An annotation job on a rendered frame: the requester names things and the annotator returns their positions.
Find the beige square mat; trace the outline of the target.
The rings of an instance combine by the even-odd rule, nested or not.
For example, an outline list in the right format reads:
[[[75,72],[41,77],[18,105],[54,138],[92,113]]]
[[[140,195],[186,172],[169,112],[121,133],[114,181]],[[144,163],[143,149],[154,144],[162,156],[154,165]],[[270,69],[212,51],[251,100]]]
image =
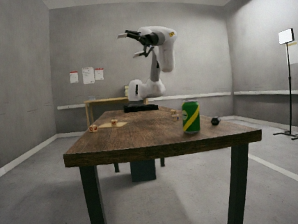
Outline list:
[[[127,122],[118,122],[117,126],[111,126],[111,123],[106,123],[101,125],[101,127],[98,127],[98,128],[122,127],[123,125],[126,125],[126,124]]]

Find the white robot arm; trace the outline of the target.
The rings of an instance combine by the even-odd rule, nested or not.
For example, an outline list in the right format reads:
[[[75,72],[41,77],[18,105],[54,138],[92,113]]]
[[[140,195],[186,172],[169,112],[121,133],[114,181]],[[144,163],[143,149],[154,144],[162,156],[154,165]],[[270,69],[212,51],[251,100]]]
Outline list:
[[[131,105],[129,107],[146,106],[143,99],[161,97],[165,93],[165,87],[164,84],[161,85],[160,72],[172,72],[175,67],[174,43],[178,36],[176,31],[162,26],[149,26],[141,27],[138,32],[141,32],[142,35],[155,33],[158,43],[154,45],[156,47],[152,51],[150,78],[147,83],[143,85],[139,80],[130,81],[129,103],[124,104],[125,106]]]

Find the green drink can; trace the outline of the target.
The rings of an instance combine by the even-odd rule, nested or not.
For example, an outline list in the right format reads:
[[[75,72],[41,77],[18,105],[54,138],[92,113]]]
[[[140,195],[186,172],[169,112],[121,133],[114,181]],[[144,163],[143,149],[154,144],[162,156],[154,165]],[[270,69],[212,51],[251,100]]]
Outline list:
[[[182,104],[182,123],[183,131],[186,134],[195,134],[201,130],[199,103],[197,100],[192,102],[183,101]]]

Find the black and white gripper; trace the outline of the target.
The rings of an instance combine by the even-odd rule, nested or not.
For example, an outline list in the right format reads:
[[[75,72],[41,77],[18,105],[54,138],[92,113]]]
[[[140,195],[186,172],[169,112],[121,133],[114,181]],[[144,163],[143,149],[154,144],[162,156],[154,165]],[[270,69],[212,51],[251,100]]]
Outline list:
[[[117,35],[117,39],[126,38],[126,37],[133,38],[133,39],[139,41],[142,45],[144,45],[143,51],[134,53],[133,58],[135,58],[137,56],[145,56],[147,58],[149,53],[155,48],[154,45],[156,45],[158,43],[158,37],[155,33],[141,35],[141,32],[126,30],[125,33],[121,33],[121,34]],[[150,47],[148,53],[146,53],[147,47]]]

